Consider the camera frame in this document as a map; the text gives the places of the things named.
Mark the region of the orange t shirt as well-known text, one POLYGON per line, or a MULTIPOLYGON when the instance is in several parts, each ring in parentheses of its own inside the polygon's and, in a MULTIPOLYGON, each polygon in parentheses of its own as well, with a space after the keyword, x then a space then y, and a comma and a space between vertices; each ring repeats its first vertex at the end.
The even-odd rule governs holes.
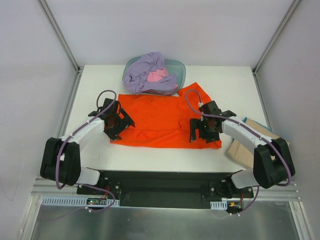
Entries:
POLYGON ((200 117, 191 108, 196 108, 200 100, 211 101, 196 82, 180 89, 177 96, 120 94, 118 100, 135 126, 123 131, 121 139, 113 142, 115 145, 171 149, 222 147, 221 140, 207 143, 197 138, 190 141, 190 119, 200 117))

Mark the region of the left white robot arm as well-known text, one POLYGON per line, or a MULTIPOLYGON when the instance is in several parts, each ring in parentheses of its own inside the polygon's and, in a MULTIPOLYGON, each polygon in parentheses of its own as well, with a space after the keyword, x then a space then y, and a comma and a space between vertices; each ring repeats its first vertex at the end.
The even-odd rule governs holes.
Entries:
POLYGON ((44 147, 40 176, 55 181, 60 189, 65 185, 88 185, 99 195, 106 183, 98 170, 81 166, 81 151, 94 137, 105 133, 112 142, 121 140, 120 134, 134 127, 134 120, 122 108, 118 100, 106 98, 103 106, 92 111, 85 122, 69 135, 49 138, 44 147))

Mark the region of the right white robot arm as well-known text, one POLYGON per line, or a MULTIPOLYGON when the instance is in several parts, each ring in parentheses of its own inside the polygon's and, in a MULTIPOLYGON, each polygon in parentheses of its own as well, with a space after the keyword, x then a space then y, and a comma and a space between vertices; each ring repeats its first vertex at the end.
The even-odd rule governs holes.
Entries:
POLYGON ((225 134, 239 141, 253 155, 253 166, 246 170, 232 173, 225 184, 225 192, 230 197, 237 197, 246 187, 272 186, 286 187, 292 182, 295 167, 289 145, 281 137, 271 138, 253 129, 230 110, 222 112, 214 101, 199 103, 199 108, 190 108, 200 115, 200 119, 190 122, 190 140, 195 140, 196 130, 208 136, 219 137, 225 134))

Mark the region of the brown cardboard sheet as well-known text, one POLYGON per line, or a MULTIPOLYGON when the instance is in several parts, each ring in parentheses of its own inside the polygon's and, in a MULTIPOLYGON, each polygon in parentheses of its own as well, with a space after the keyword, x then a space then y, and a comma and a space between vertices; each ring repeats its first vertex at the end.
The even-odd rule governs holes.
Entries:
MULTIPOLYGON (((267 131, 265 128, 260 128, 259 126, 257 126, 257 129, 254 130, 272 139, 279 138, 278 135, 274 134, 273 132, 267 131)), ((250 169, 254 166, 254 155, 238 140, 234 139, 232 141, 229 149, 226 151, 226 155, 246 169, 250 169)))

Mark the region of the teal cloth under cardboard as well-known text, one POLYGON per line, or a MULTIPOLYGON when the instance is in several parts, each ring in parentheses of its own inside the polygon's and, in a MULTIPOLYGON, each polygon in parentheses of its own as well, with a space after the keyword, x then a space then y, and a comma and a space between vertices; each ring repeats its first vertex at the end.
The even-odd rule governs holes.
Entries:
POLYGON ((271 130, 269 127, 267 127, 266 125, 260 124, 259 122, 255 121, 255 120, 252 120, 252 119, 250 119, 250 118, 248 118, 248 117, 245 117, 245 118, 243 119, 243 122, 246 123, 247 125, 253 127, 254 129, 257 129, 258 126, 259 126, 260 129, 261 129, 261 128, 264 128, 264 129, 266 129, 267 131, 269 131, 269 132, 272 133, 272 130, 271 130))

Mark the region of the lilac t shirt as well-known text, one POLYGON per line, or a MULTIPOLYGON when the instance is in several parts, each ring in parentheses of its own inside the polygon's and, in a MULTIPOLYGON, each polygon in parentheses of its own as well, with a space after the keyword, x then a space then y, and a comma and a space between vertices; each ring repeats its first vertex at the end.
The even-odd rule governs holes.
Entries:
POLYGON ((136 95, 142 93, 172 95, 179 85, 175 90, 163 91, 152 89, 150 83, 147 82, 150 72, 154 72, 157 69, 162 70, 164 67, 166 67, 165 58, 159 51, 144 54, 124 71, 123 85, 128 91, 136 95))

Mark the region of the pink t shirt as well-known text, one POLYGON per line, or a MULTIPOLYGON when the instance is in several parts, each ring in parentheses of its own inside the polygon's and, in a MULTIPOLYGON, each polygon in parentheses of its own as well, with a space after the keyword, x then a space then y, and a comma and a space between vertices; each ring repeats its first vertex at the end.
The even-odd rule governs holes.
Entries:
POLYGON ((166 67, 150 71, 146 81, 153 90, 173 91, 178 88, 176 74, 169 74, 166 67))

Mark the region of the teal plastic basket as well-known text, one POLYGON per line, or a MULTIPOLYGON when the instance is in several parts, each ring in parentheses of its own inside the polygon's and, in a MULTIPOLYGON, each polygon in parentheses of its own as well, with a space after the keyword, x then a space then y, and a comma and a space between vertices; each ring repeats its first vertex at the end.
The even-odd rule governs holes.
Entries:
MULTIPOLYGON (((138 60, 140 57, 134 57, 132 58, 131 60, 128 61, 128 63, 126 64, 125 66, 125 69, 124 69, 124 72, 123 72, 123 76, 122 76, 122 80, 124 78, 124 75, 125 75, 125 71, 127 70, 127 68, 133 63, 135 62, 136 60, 138 60)), ((180 61, 177 61, 177 60, 172 60, 172 59, 166 59, 165 58, 165 62, 164 62, 166 68, 167 68, 167 71, 169 74, 176 74, 177 76, 177 84, 178 84, 178 89, 174 91, 174 94, 172 95, 175 95, 178 90, 180 90, 184 83, 185 83, 185 78, 186 78, 186 67, 185 65, 180 62, 180 61)))

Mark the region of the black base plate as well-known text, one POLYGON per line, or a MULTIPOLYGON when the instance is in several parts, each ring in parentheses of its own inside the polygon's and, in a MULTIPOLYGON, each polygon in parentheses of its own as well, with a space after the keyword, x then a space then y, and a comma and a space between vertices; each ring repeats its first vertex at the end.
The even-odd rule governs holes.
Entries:
POLYGON ((102 170, 94 188, 78 187, 78 195, 110 191, 122 207, 209 209, 223 198, 254 197, 250 183, 232 186, 230 172, 159 172, 102 170))

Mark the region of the front aluminium rail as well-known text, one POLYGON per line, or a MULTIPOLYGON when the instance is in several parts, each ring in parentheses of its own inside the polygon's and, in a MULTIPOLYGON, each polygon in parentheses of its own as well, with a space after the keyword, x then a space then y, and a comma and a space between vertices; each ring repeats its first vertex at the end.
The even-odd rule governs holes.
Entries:
MULTIPOLYGON (((32 196, 72 196, 77 194, 76 186, 65 186, 59 190, 56 183, 37 177, 31 190, 32 196)), ((257 201, 301 202, 303 200, 298 186, 292 183, 288 186, 273 186, 269 189, 259 188, 257 201)))

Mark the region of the left aluminium frame post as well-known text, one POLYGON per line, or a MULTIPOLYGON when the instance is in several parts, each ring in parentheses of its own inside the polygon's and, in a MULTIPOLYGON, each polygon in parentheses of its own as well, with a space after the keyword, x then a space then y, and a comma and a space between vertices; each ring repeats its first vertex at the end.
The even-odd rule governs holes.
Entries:
POLYGON ((67 43, 67 40, 46 0, 37 0, 41 10, 43 11, 45 17, 47 18, 49 25, 51 26, 55 36, 57 37, 57 40, 59 41, 63 51, 65 52, 69 62, 71 63, 73 69, 78 74, 81 71, 81 67, 79 66, 74 54, 72 53, 72 50, 67 43))

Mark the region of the aluminium frame post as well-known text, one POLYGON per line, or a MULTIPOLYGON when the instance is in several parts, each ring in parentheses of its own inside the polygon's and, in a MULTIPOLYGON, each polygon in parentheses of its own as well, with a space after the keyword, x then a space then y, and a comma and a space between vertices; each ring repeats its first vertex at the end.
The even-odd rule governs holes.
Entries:
POLYGON ((295 14, 297 8, 302 3, 302 0, 292 0, 288 9, 286 10, 284 16, 282 17, 281 21, 279 22, 277 28, 275 29, 272 37, 268 41, 265 49, 263 50, 260 58, 258 59, 258 62, 256 65, 252 68, 252 74, 253 76, 256 76, 260 68, 262 67, 263 63, 267 59, 268 55, 272 51, 274 45, 276 44, 277 40, 285 30, 286 26, 292 19, 293 15, 295 14))
POLYGON ((55 36, 57 37, 57 40, 59 41, 63 51, 65 52, 69 62, 71 63, 73 69, 78 74, 81 71, 81 67, 79 66, 74 54, 72 53, 72 50, 67 43, 67 40, 46 0, 37 0, 41 10, 43 11, 45 17, 47 18, 49 25, 51 26, 55 36))

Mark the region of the right aluminium frame post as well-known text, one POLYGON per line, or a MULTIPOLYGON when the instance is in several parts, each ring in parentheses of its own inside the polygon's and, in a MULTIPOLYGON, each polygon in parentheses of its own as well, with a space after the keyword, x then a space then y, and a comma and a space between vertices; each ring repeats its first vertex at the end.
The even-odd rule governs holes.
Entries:
POLYGON ((252 74, 253 76, 256 76, 260 68, 262 67, 263 63, 267 59, 268 55, 272 51, 274 45, 276 44, 277 40, 285 30, 286 26, 292 19, 293 15, 295 14, 297 8, 302 3, 302 0, 292 0, 288 9, 286 10, 284 16, 282 17, 281 21, 279 22, 277 28, 275 29, 272 37, 268 41, 265 49, 263 50, 260 58, 258 59, 258 62, 256 65, 252 68, 252 74))

